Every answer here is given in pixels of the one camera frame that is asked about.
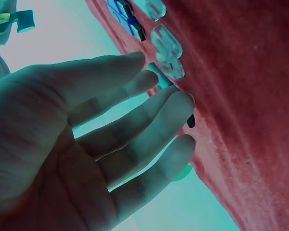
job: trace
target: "red fabric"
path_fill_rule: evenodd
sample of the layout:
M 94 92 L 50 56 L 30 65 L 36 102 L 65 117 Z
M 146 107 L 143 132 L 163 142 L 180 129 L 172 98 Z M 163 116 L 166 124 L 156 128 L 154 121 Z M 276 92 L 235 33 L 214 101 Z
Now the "red fabric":
M 198 176 L 241 230 L 289 231 L 289 0 L 163 0 L 157 23 L 134 5 L 143 43 L 104 0 L 86 1 L 122 53 L 156 62 L 152 28 L 176 36 L 186 76 L 175 84 L 196 99 L 196 128 L 183 133 L 197 137 Z

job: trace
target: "finger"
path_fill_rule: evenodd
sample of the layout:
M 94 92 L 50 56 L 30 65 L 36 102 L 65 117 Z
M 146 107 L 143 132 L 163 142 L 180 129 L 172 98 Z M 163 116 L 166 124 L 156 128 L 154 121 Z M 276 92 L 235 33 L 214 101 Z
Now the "finger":
M 193 109 L 189 94 L 172 94 L 144 132 L 125 148 L 97 161 L 108 187 L 115 187 L 146 167 L 178 134 Z
M 119 222 L 150 202 L 184 170 L 195 144 L 189 135 L 178 137 L 148 171 L 111 192 Z
M 124 86 L 142 70 L 144 64 L 144 55 L 136 52 L 33 65 L 21 69 L 11 78 L 57 105 L 71 109 L 105 91 Z
M 68 115 L 69 124 L 73 128 L 80 126 L 104 114 L 120 102 L 149 91 L 157 83 L 158 77 L 154 72 L 142 71 L 127 85 L 102 93 L 72 109 Z
M 176 87 L 163 89 L 127 115 L 77 139 L 94 159 L 120 150 L 146 129 L 159 113 Z

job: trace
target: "hand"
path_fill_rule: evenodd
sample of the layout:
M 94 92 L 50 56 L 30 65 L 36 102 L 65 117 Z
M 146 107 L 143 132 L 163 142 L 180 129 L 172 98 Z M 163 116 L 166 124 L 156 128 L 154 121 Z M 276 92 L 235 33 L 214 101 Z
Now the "hand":
M 158 82 L 142 54 L 33 65 L 0 80 L 0 231 L 106 231 L 153 199 L 195 150 L 178 137 L 189 94 L 160 91 L 121 119 L 78 139 L 72 128 Z

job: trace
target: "label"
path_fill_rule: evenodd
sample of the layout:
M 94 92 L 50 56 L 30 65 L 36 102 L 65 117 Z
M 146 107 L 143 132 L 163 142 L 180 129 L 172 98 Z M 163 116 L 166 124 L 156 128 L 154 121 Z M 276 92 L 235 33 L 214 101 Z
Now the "label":
M 6 23 L 10 20 L 10 13 L 0 13 L 0 24 Z

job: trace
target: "transparent gem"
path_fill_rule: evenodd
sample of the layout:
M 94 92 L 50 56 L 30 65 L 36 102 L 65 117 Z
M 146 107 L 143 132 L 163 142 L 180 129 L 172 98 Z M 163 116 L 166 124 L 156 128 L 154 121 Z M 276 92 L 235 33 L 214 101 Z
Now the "transparent gem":
M 166 6 L 161 0 L 145 0 L 145 6 L 148 17 L 154 22 L 166 14 Z
M 178 81 L 185 76 L 185 71 L 179 59 L 167 60 L 164 55 L 157 52 L 156 60 L 161 70 L 170 78 Z
M 179 59 L 183 54 L 182 45 L 163 24 L 153 28 L 151 41 L 167 60 Z

